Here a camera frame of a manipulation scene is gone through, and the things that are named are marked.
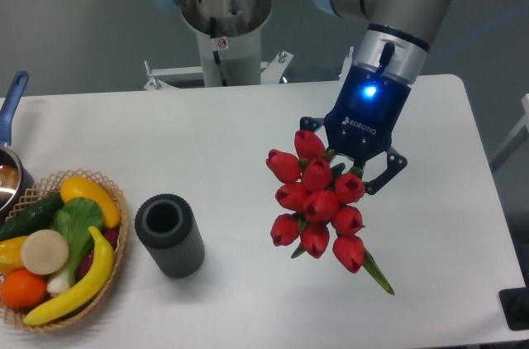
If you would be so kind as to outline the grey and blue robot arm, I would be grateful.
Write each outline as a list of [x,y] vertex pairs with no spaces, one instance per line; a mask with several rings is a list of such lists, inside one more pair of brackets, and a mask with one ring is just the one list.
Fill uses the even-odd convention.
[[[261,31],[272,0],[151,0],[180,10],[195,32],[208,87],[260,84]],[[376,194],[407,164],[392,132],[452,0],[313,0],[336,17],[363,17],[368,28],[346,59],[342,88],[323,118],[303,117],[307,131],[324,128],[330,148],[362,170],[379,154],[383,173],[366,185]]]

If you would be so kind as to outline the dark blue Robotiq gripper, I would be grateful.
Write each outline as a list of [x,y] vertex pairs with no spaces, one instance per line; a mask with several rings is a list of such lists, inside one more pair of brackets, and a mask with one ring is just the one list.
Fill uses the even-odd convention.
[[391,144],[410,92],[406,84],[353,65],[333,109],[324,118],[301,117],[299,129],[317,132],[325,126],[329,147],[359,167],[385,151],[385,170],[365,181],[365,192],[375,195],[407,167],[407,158]]

